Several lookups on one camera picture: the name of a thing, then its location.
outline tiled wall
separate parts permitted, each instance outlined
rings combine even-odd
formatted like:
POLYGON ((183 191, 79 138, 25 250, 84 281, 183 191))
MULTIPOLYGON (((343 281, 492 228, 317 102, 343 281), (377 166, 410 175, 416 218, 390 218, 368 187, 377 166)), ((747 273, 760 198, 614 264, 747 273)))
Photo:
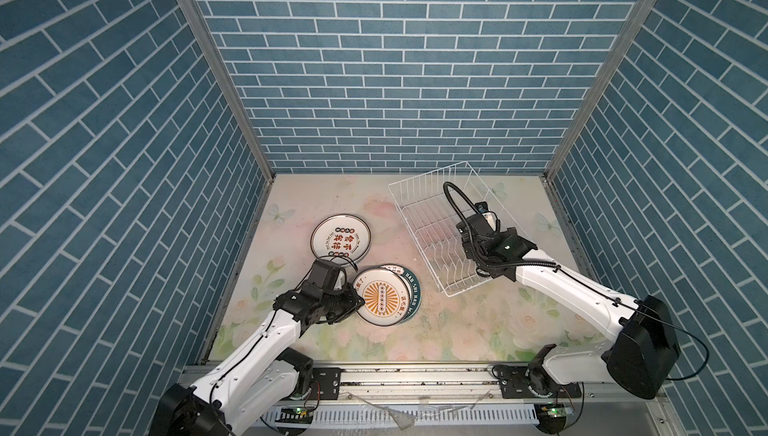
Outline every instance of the tiled wall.
POLYGON ((199 0, 278 172, 542 172, 634 1, 199 0))
POLYGON ((0 434, 142 434, 263 184, 175 0, 0 0, 0 434))
MULTIPOLYGON (((688 434, 768 434, 768 0, 658 0, 556 187, 603 283, 712 348, 688 434)), ((675 376, 703 352, 680 336, 675 376)))

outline metal corner post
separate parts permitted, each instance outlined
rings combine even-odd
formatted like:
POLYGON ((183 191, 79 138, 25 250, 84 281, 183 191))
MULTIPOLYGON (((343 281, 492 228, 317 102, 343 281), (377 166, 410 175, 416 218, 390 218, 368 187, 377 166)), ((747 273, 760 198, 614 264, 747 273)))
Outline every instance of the metal corner post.
POLYGON ((578 136, 587 124, 587 121, 589 121, 592 111, 594 111, 594 108, 600 101, 603 93, 608 88, 610 80, 613 79, 614 74, 616 74, 616 70, 619 68, 622 59, 627 54, 634 38, 640 32, 640 28, 642 28, 645 19, 648 17, 648 14, 650 14, 650 10, 653 9, 656 1, 657 0, 638 0, 632 6, 632 9, 627 16, 627 20, 624 22, 624 26, 621 28, 621 31, 619 31, 613 47, 611 47, 608 52, 608 57, 605 58, 605 62, 600 66, 597 75, 594 77, 592 86, 587 90, 584 100, 581 101, 581 106, 576 111, 573 121, 571 121, 570 127, 565 131, 560 146, 558 146, 554 152, 554 156, 552 156, 552 159, 544 170, 544 177, 546 177, 547 180, 552 181, 555 175, 560 171, 563 162, 565 162, 565 158, 568 156, 568 152, 571 150, 571 147, 573 147, 573 144, 576 143, 576 139, 578 139, 578 136))
POLYGON ((210 70, 216 78, 216 82, 221 89, 221 93, 226 99, 226 103, 232 110, 232 114, 235 117, 235 121, 237 121, 237 125, 243 132, 243 136, 245 137, 245 141, 248 143, 248 147, 250 148, 251 153, 254 154, 256 162, 258 162, 259 167, 261 168, 262 172, 264 172, 264 176, 266 177, 267 181, 272 182, 275 173, 272 171, 270 162, 266 158, 266 154, 264 154, 264 151, 261 149, 261 145, 256 138, 254 126, 248 119, 245 107, 243 106, 243 101, 237 94, 237 90, 235 89, 235 85, 232 82, 230 73, 226 69, 224 60, 221 58, 221 54, 216 48, 214 38, 211 36, 210 31, 208 30, 208 25, 205 22, 205 18, 202 11, 200 10, 200 7, 197 5, 197 1, 176 1, 181 8, 181 12, 184 13, 184 17, 187 19, 187 23, 192 30, 192 35, 197 41, 197 44, 200 46, 200 50, 203 51, 203 56, 208 62, 210 70))

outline wire basket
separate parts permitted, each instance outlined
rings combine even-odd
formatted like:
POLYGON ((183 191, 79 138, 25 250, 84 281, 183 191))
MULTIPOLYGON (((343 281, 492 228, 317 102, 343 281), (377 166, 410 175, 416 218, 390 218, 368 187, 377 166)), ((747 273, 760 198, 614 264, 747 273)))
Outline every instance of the wire basket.
MULTIPOLYGON (((517 227, 521 236, 528 236, 468 162, 457 162, 390 184, 389 192, 395 199, 397 210, 438 288, 446 296, 456 296, 491 278, 479 276, 475 262, 464 254, 462 240, 456 230, 460 219, 442 190, 445 181, 456 184, 474 202, 487 201, 501 220, 503 229, 517 227)), ((459 207, 466 206, 465 216, 473 213, 458 195, 454 200, 459 207)))

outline plate with orange sunburst design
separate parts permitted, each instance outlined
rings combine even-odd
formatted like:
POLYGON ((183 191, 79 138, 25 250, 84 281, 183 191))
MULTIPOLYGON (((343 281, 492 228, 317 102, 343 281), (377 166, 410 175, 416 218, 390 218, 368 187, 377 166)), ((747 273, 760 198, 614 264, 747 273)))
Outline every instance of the plate with orange sunburst design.
POLYGON ((358 309, 361 318, 377 326, 393 326, 408 313, 408 286, 394 272, 373 268, 361 272, 352 284, 366 304, 358 309))

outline metal wire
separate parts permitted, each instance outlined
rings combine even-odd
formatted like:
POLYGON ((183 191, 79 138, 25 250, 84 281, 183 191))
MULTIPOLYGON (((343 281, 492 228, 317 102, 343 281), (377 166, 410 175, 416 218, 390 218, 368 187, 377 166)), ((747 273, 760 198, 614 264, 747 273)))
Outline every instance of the metal wire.
MULTIPOLYGON (((521 236, 528 236, 468 162, 457 162, 390 184, 389 191, 397 210, 438 289, 447 296, 456 296, 490 278, 479 276, 475 263, 464 254, 456 230, 460 219, 443 193, 445 181, 456 184, 472 201, 487 201, 502 221, 502 228, 517 227, 521 236)), ((469 206, 462 207, 462 211, 467 216, 474 212, 469 206)))

